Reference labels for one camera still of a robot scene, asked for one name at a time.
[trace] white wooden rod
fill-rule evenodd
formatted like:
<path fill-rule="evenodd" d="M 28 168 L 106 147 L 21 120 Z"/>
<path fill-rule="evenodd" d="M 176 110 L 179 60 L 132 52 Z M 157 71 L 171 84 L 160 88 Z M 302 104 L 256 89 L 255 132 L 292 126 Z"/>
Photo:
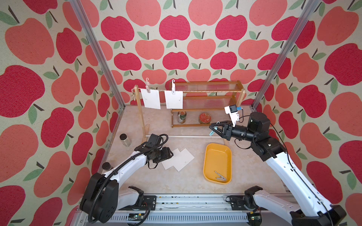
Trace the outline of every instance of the white wooden rod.
<path fill-rule="evenodd" d="M 190 135 L 168 135 L 168 137 L 180 137 L 180 138 L 222 138 L 220 136 L 190 136 Z"/>

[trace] yellow tray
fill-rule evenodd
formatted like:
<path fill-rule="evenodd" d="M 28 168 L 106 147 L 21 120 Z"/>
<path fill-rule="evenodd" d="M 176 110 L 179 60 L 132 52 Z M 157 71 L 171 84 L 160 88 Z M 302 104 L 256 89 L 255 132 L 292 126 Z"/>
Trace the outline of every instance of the yellow tray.
<path fill-rule="evenodd" d="M 231 150 L 225 145 L 209 144 L 206 147 L 205 161 L 204 161 L 204 177 L 210 182 L 217 184 L 228 184 L 232 179 L 232 164 L 231 164 Z M 220 177 L 218 174 L 223 175 L 226 181 L 216 179 Z"/>

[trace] white plastic holder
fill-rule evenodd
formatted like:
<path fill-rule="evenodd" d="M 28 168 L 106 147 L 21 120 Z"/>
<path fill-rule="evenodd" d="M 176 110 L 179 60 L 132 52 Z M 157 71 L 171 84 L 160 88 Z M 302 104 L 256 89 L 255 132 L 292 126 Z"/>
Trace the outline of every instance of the white plastic holder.
<path fill-rule="evenodd" d="M 232 127 L 235 127 L 236 121 L 239 121 L 239 114 L 238 112 L 231 113 L 230 106 L 225 107 L 225 113 L 230 115 L 230 119 L 232 121 Z"/>
<path fill-rule="evenodd" d="M 176 87 L 175 87 L 175 79 L 172 80 L 172 94 L 174 95 L 175 94 L 175 91 L 176 91 Z"/>
<path fill-rule="evenodd" d="M 151 91 L 150 91 L 150 83 L 149 83 L 148 80 L 149 80 L 149 79 L 146 78 L 146 90 L 147 90 L 148 93 L 150 93 L 150 92 L 151 92 Z"/>

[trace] clothespin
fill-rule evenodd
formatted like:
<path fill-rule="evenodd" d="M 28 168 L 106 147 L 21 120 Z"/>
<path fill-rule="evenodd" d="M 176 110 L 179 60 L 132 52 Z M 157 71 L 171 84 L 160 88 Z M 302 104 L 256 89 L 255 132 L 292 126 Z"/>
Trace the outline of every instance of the clothespin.
<path fill-rule="evenodd" d="M 150 91 L 150 83 L 149 83 L 149 81 L 148 81 L 148 78 L 146 78 L 146 90 L 147 90 L 148 93 L 151 92 L 151 91 Z"/>
<path fill-rule="evenodd" d="M 175 91 L 176 91 L 176 87 L 175 87 L 175 79 L 172 80 L 172 94 L 174 95 L 175 94 Z"/>

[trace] vent grille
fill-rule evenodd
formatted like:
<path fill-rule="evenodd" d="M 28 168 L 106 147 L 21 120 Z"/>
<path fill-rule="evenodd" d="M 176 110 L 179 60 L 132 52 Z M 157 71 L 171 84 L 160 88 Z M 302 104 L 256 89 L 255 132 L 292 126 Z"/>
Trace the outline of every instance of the vent grille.
<path fill-rule="evenodd" d="M 115 213 L 108 222 L 126 222 L 128 213 Z M 150 213 L 144 223 L 248 222 L 246 213 Z"/>

